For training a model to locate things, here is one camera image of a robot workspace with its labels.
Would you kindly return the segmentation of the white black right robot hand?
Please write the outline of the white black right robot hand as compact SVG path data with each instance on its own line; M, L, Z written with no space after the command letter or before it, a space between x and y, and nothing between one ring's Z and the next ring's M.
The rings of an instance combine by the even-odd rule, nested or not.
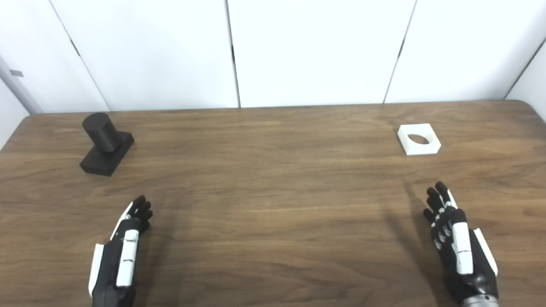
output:
M423 215L443 266L445 287L461 307L499 307L499 269L480 229L471 229L441 181L427 189Z

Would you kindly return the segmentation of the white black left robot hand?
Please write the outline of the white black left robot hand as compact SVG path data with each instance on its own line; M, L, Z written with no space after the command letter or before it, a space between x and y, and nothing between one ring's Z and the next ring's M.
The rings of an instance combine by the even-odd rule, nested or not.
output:
M151 203L141 195L121 214L107 243L94 247L88 293L93 307L132 307L139 240L150 227Z

